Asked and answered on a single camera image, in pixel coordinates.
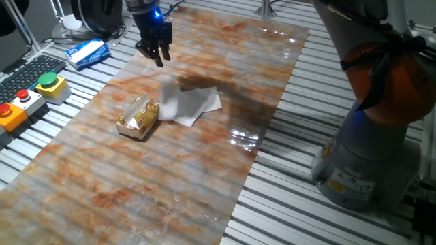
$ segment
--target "plastic sheet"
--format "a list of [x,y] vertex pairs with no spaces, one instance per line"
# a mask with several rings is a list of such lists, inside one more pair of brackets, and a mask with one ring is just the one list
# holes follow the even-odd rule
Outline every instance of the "plastic sheet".
[[[308,31],[180,8],[172,60],[137,54],[0,192],[0,244],[218,244]],[[223,109],[144,141],[114,122],[162,82]]]

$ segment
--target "keyboard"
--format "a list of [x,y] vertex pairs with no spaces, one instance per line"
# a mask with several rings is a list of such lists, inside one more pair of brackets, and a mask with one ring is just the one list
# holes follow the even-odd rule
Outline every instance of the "keyboard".
[[0,104],[11,102],[21,89],[34,89],[38,78],[47,72],[60,72],[66,62],[41,55],[0,83]]

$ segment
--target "white box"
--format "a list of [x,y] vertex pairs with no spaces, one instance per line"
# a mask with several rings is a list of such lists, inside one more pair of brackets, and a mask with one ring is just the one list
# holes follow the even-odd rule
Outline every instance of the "white box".
[[46,103],[46,101],[39,93],[31,90],[27,90],[27,92],[29,93],[30,98],[24,101],[20,98],[15,98],[11,104],[23,109],[27,116],[31,116],[34,112],[40,109]]

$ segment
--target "white object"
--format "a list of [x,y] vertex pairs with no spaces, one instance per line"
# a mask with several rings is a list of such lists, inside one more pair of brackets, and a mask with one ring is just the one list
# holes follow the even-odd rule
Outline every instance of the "white object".
[[62,18],[62,23],[63,26],[67,29],[70,30],[78,30],[83,26],[83,22],[76,20],[76,18],[74,18],[73,14],[69,14],[67,16],[65,16],[64,18]]
[[100,41],[91,41],[85,47],[82,47],[77,53],[71,55],[71,59],[69,62],[78,63],[79,61],[85,59],[90,54],[94,53],[98,49],[100,49],[104,45],[102,40]]
[[182,92],[174,85],[163,86],[159,98],[159,120],[173,120],[187,127],[192,127],[201,113],[221,108],[217,88]]
[[26,99],[15,98],[11,104],[16,105],[19,108],[23,109],[26,112],[27,116],[31,116],[34,112],[43,106],[46,101],[44,98],[36,92],[31,90],[27,90],[29,96]]
[[139,100],[135,101],[131,106],[129,106],[123,113],[125,122],[134,129],[139,129],[138,123],[136,122],[134,116],[143,108],[147,102],[149,102],[149,96],[147,94],[143,95]]

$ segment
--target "yellow label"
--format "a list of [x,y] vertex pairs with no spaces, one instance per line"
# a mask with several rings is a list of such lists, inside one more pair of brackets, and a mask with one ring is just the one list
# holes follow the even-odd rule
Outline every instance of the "yellow label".
[[334,190],[343,193],[343,190],[345,189],[345,186],[339,182],[337,182],[336,180],[331,180],[328,183],[328,186],[332,187]]
[[135,121],[138,123],[139,131],[144,133],[147,129],[150,129],[157,119],[159,112],[159,106],[155,104],[155,100],[152,99],[142,107],[139,112],[134,116]]

